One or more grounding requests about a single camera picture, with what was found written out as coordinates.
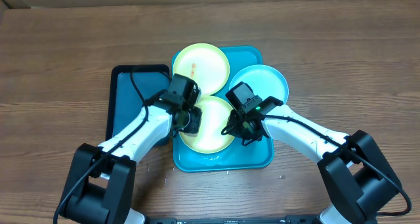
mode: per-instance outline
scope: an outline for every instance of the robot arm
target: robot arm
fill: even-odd
[[[349,136],[326,129],[274,97],[262,100],[243,82],[229,90],[226,98],[234,109],[222,134],[242,138],[244,146],[262,136],[272,137],[317,163],[332,202],[318,216],[320,223],[375,221],[377,212],[402,190],[396,188],[401,187],[398,177],[367,133],[357,131]],[[364,167],[351,174],[348,167],[360,162]]]
[[[267,115],[294,118],[304,122],[340,144],[344,144],[346,142],[345,137],[348,136],[346,133],[336,132],[324,128],[296,114],[287,105],[277,106]],[[262,123],[262,126],[269,137],[292,146],[315,163],[322,159],[322,155],[324,155],[324,153],[333,152],[337,149],[337,146],[332,145],[303,126],[293,122],[275,118],[266,118]]]
[[[127,142],[115,150],[114,156],[128,156],[131,160],[139,163],[146,153],[155,145],[160,139],[165,138],[171,132],[172,115],[166,110],[157,106],[149,106],[148,120],[137,133],[135,133]],[[107,152],[120,140],[132,132],[146,116],[145,108],[142,108],[140,114],[121,132],[111,139],[100,143],[98,146],[102,147],[102,151]]]
[[[140,114],[110,140],[98,146],[81,145],[73,156],[58,213],[78,223],[143,224],[144,216],[130,208],[135,168],[155,143],[172,130],[198,132],[201,110],[194,105],[200,95],[192,79],[175,74],[166,92],[145,102],[146,121],[146,109],[142,108]],[[108,186],[103,188],[90,183],[89,176],[108,179]]]

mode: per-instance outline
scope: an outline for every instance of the dark blue tray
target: dark blue tray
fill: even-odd
[[[138,65],[116,66],[111,73],[110,103],[108,106],[108,122],[106,124],[106,140],[121,132],[140,113],[143,106],[130,80],[130,72],[140,92],[145,99],[149,99],[162,89],[167,89],[169,80],[169,67],[167,65]],[[158,141],[156,145],[166,145],[169,135]]]
[[[228,57],[230,75],[226,85],[214,96],[227,101],[224,95],[229,90],[230,82],[235,74],[247,66],[262,64],[263,58],[252,46],[221,47],[220,49]],[[178,54],[173,57],[172,65]],[[226,149],[214,154],[194,152],[184,144],[180,136],[173,139],[174,163],[179,169],[187,172],[263,168],[273,160],[273,157],[273,140],[265,137],[262,141],[248,146],[242,146],[242,140],[235,138]]]

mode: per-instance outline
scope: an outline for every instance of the wood grain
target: wood grain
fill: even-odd
[[[296,112],[371,133],[414,207],[380,223],[418,223],[419,9],[420,0],[353,0],[6,11],[0,223],[51,221],[75,149],[105,137],[114,66],[170,65],[196,42],[255,46],[288,80]],[[329,198],[317,167],[287,145],[275,149],[267,168],[227,174],[184,173],[171,145],[155,148],[137,167],[133,207],[176,218],[321,212]],[[396,197],[384,210],[404,208]]]

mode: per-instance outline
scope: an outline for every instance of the black cable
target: black cable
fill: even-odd
[[[113,153],[115,150],[117,150],[122,144],[124,144],[125,142],[127,142],[135,133],[137,133],[137,131],[139,131],[141,129],[141,127],[147,122],[147,119],[148,119],[148,116],[149,116],[149,109],[148,109],[148,107],[146,105],[146,101],[144,100],[144,98],[143,98],[140,90],[138,90],[138,87],[137,87],[137,85],[136,85],[136,83],[134,81],[134,78],[133,78],[133,72],[134,71],[135,71],[135,69],[130,73],[130,80],[131,80],[131,83],[133,84],[133,87],[135,88],[135,91],[137,92],[138,96],[140,97],[141,101],[143,102],[144,109],[146,111],[146,114],[145,114],[142,122],[130,134],[128,134],[126,137],[124,137],[124,139],[120,140],[109,151],[107,151],[104,155],[102,155],[94,164],[92,164],[89,167],[89,169],[85,172],[85,174],[83,174],[83,176],[74,184],[74,186],[70,189],[70,191],[68,192],[68,194],[63,198],[63,200],[61,201],[61,203],[59,203],[57,209],[55,210],[54,216],[52,218],[52,222],[54,224],[57,224],[58,214],[60,213],[60,210],[64,207],[65,203],[72,196],[72,194],[78,188],[78,186],[86,179],[86,177],[88,177],[89,174],[92,173],[92,171],[98,165],[100,165],[105,159],[107,159],[107,157],[109,157],[111,155],[111,153]]]
[[[348,149],[346,146],[341,145],[340,143],[338,143],[338,142],[330,139],[328,136],[326,136],[323,133],[317,131],[316,129],[314,129],[313,127],[309,126],[308,124],[306,124],[304,122],[301,122],[300,120],[296,120],[294,118],[286,117],[286,116],[274,116],[274,115],[253,116],[253,117],[246,118],[246,119],[244,118],[244,119],[242,119],[240,121],[237,121],[236,123],[228,124],[225,128],[223,128],[222,135],[229,134],[229,132],[231,132],[231,130],[233,130],[236,126],[241,125],[243,122],[250,122],[252,120],[264,120],[265,118],[273,118],[273,119],[286,120],[286,121],[289,121],[289,122],[297,123],[297,124],[305,127],[306,129],[308,129],[309,131],[311,131],[314,134],[318,135],[319,137],[321,137],[325,141],[327,141],[327,142],[329,142],[329,143],[331,143],[331,144],[339,147],[341,150],[344,150],[344,152],[346,152],[348,155],[350,155],[354,159],[363,162],[363,164],[365,166],[367,166],[368,168],[372,169],[374,172],[378,173],[385,180],[387,180],[404,197],[404,200],[407,203],[407,208],[404,211],[400,211],[400,212],[379,212],[379,213],[376,214],[377,216],[394,216],[395,217],[395,216],[406,215],[407,213],[409,213],[411,211],[411,207],[412,207],[411,200],[410,200],[408,194],[402,189],[402,187],[400,187],[399,185],[397,185],[387,175],[385,175],[382,171],[379,171],[375,166],[373,166],[372,164],[370,164],[368,161],[366,161],[365,159],[363,159],[361,156],[359,156],[356,153],[354,153],[351,149]]]

